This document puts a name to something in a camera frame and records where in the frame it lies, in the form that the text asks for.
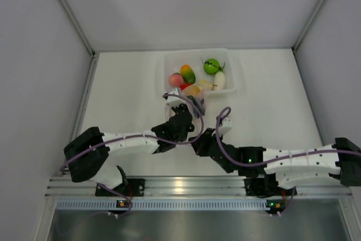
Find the clear zip top bag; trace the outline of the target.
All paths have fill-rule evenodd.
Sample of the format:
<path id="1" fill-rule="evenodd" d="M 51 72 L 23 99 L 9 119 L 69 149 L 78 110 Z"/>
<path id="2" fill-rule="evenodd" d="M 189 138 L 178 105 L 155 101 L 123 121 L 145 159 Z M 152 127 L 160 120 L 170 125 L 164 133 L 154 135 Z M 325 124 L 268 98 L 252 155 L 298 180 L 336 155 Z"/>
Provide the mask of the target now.
<path id="1" fill-rule="evenodd" d="M 186 103 L 181 104 L 180 106 L 186 106 L 195 120 L 199 119 L 201 116 L 202 117 L 205 116 L 206 105 L 205 105 L 205 98 L 203 91 L 201 91 L 197 97 L 185 96 L 184 94 L 183 96 Z"/>

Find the red fake apple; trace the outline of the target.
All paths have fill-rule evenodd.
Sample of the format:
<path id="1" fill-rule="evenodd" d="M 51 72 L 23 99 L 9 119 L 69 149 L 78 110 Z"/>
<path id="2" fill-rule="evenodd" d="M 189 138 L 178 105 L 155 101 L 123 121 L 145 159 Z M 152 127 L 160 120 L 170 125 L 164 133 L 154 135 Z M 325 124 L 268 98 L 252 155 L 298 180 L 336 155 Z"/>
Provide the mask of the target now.
<path id="1" fill-rule="evenodd" d="M 181 90 L 186 89 L 187 87 L 191 86 L 191 84 L 183 84 L 182 86 L 180 86 Z"/>

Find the orange fake fruit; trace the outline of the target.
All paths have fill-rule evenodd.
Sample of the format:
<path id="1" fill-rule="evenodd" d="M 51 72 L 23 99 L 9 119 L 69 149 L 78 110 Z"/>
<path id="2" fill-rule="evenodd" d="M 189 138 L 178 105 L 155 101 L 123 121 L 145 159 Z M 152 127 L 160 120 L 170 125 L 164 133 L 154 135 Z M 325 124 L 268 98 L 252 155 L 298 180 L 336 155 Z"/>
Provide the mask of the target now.
<path id="1" fill-rule="evenodd" d="M 193 96 L 193 97 L 197 97 L 200 92 L 201 90 L 197 85 L 190 85 L 183 90 L 183 94 L 185 96 Z"/>

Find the pink fake peach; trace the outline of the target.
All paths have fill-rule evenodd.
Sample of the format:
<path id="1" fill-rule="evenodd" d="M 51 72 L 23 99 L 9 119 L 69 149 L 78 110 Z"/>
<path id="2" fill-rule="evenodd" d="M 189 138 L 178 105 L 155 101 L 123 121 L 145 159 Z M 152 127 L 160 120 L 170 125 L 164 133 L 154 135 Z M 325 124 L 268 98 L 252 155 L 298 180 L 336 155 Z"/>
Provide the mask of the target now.
<path id="1" fill-rule="evenodd" d="M 184 84 L 183 76 L 180 73 L 173 73 L 169 76 L 168 83 L 171 87 L 181 87 Z"/>

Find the green fake avocado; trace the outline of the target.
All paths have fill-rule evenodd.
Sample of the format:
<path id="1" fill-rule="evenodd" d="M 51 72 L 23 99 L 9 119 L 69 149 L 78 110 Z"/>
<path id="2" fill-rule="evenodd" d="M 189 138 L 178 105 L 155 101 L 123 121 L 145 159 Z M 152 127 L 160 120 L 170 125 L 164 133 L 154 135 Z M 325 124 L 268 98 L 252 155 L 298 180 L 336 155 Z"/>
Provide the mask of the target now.
<path id="1" fill-rule="evenodd" d="M 189 65 L 183 65 L 180 69 L 180 74 L 185 83 L 194 84 L 196 82 L 195 73 Z"/>

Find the pale yellow fake pear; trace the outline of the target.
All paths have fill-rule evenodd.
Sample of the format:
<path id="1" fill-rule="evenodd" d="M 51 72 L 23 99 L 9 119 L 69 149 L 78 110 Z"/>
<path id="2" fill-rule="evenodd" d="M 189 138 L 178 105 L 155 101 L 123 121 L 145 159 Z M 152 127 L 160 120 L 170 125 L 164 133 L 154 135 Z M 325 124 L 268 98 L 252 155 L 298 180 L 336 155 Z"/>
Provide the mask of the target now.
<path id="1" fill-rule="evenodd" d="M 196 85 L 198 86 L 198 88 L 201 91 L 212 91 L 214 89 L 214 87 L 217 86 L 217 85 L 213 84 L 212 82 L 209 82 L 206 80 L 199 81 Z"/>

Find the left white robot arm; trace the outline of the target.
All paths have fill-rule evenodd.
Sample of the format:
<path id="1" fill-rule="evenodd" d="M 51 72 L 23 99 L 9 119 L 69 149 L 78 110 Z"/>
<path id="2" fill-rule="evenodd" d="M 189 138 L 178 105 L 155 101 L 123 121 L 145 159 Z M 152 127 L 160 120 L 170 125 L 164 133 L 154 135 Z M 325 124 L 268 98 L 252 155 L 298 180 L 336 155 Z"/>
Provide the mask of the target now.
<path id="1" fill-rule="evenodd" d="M 185 142 L 195 127 L 185 104 L 171 109 L 167 122 L 141 133 L 102 133 L 97 126 L 88 128 L 64 148 L 67 167 L 74 183 L 93 181 L 122 191 L 128 180 L 121 168 L 126 155 L 158 154 Z"/>

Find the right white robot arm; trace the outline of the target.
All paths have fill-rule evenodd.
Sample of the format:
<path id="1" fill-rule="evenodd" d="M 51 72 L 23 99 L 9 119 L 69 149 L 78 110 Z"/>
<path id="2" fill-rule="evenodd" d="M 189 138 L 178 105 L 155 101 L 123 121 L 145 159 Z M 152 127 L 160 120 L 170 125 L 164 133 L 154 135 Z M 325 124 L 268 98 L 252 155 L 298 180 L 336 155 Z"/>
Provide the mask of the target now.
<path id="1" fill-rule="evenodd" d="M 191 140 L 197 156 L 209 157 L 226 173 L 244 177 L 248 196 L 289 195 L 299 185 L 334 179 L 343 186 L 360 186 L 360 147 L 347 138 L 310 150 L 235 147 L 217 138 L 214 129 Z"/>

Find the clear plastic perforated bin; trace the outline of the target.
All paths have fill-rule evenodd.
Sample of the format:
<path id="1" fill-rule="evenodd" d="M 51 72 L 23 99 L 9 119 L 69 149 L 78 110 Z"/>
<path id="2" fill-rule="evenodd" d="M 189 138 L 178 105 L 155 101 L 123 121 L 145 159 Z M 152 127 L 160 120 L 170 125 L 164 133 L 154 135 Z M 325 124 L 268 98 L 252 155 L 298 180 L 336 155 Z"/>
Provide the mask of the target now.
<path id="1" fill-rule="evenodd" d="M 208 59 L 216 59 L 226 76 L 226 84 L 222 90 L 212 90 L 208 96 L 220 97 L 234 93 L 239 88 L 237 78 L 238 64 L 236 59 L 231 56 L 227 49 L 196 49 L 172 51 L 164 55 L 159 62 L 159 82 L 160 90 L 166 92 L 170 89 L 168 78 L 173 74 L 180 72 L 183 65 L 189 65 L 193 70 L 196 82 L 208 81 L 214 82 L 213 76 L 204 71 L 204 62 Z"/>

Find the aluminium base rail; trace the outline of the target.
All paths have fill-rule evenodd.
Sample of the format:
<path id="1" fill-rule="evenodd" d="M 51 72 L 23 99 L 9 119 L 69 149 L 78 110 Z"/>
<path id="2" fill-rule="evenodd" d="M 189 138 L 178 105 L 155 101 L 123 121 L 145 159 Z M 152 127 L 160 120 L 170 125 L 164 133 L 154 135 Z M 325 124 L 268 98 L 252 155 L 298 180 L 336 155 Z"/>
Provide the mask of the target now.
<path id="1" fill-rule="evenodd" d="M 142 177 L 144 182 L 132 185 L 127 193 L 134 197 L 154 198 L 245 198 L 246 186 L 243 177 Z M 80 198 L 94 197 L 100 186 L 93 181 L 74 183 L 70 176 L 52 177 L 45 195 L 48 197 Z M 346 198 L 352 196 L 351 189 L 338 184 L 297 186 L 300 198 Z"/>

